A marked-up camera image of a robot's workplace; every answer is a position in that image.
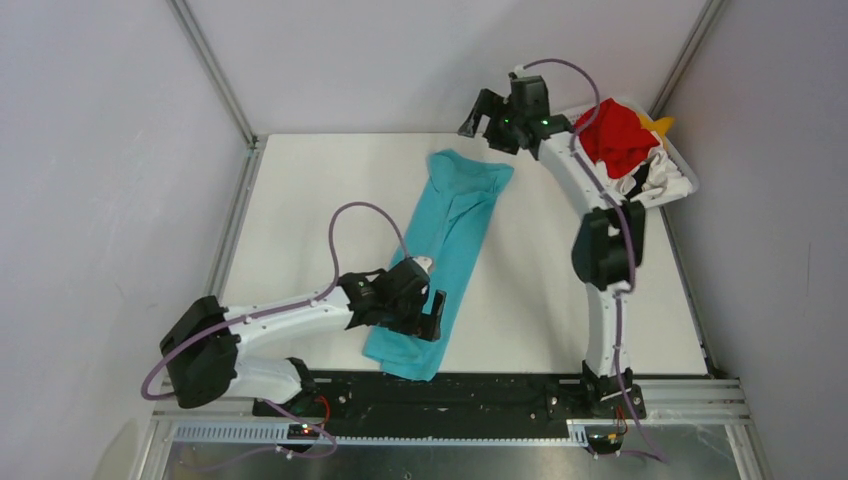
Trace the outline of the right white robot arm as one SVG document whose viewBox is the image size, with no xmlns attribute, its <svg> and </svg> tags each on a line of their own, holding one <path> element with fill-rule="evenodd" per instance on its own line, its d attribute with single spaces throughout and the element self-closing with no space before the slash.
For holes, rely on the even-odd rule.
<svg viewBox="0 0 848 480">
<path fill-rule="evenodd" d="M 588 302 L 588 344 L 576 406 L 595 418 L 640 421 L 645 404 L 625 347 L 625 316 L 643 258 L 646 209 L 598 178 L 579 141 L 591 124 L 552 114 L 542 77 L 512 75 L 507 96 L 479 91 L 457 133 L 481 134 L 491 149 L 503 153 L 528 151 L 570 199 L 580 216 L 571 262 Z"/>
</svg>

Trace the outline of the teal t shirt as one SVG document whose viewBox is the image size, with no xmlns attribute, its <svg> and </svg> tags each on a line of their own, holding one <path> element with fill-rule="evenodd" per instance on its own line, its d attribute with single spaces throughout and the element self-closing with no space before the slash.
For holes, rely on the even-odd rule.
<svg viewBox="0 0 848 480">
<path fill-rule="evenodd" d="M 514 174 L 508 164 L 468 159 L 454 150 L 429 155 L 427 170 L 405 244 L 412 255 L 435 263 L 431 289 L 446 293 L 441 337 L 430 342 L 375 327 L 363 350 L 382 372 L 415 381 L 432 380 L 441 366 L 498 197 Z"/>
</svg>

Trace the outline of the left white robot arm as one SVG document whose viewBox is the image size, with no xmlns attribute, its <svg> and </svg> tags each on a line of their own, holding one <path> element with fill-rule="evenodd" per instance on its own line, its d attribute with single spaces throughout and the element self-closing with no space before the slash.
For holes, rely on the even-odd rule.
<svg viewBox="0 0 848 480">
<path fill-rule="evenodd" d="M 256 398 L 305 415 L 316 399 L 305 362 L 265 359 L 259 351 L 360 326 L 434 342 L 447 294 L 432 288 L 432 267 L 428 257 L 409 257 L 388 270 L 345 273 L 312 296 L 265 305 L 226 307 L 214 295 L 194 301 L 160 342 L 177 405 Z"/>
</svg>

